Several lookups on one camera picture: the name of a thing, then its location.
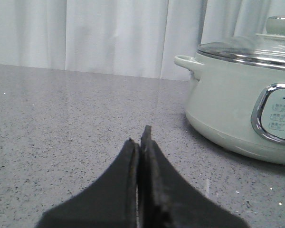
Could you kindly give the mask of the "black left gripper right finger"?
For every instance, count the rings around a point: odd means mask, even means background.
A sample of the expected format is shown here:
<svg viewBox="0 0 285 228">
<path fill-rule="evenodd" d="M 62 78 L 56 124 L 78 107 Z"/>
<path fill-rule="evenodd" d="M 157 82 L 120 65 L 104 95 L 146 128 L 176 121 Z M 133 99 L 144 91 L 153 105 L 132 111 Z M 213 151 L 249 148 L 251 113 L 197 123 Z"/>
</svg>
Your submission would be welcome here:
<svg viewBox="0 0 285 228">
<path fill-rule="evenodd" d="M 139 222 L 142 228 L 246 228 L 248 224 L 192 187 L 152 140 L 141 137 L 138 168 Z"/>
</svg>

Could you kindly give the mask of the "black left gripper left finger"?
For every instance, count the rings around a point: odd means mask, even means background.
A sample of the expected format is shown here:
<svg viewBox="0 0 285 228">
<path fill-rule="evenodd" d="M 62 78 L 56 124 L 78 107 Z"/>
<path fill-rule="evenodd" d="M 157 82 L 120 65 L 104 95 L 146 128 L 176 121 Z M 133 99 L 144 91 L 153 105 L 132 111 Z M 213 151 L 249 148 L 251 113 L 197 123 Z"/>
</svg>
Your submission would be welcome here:
<svg viewBox="0 0 285 228">
<path fill-rule="evenodd" d="M 108 169 L 83 192 L 48 210 L 38 228 L 134 228 L 139 145 L 125 141 Z"/>
</svg>

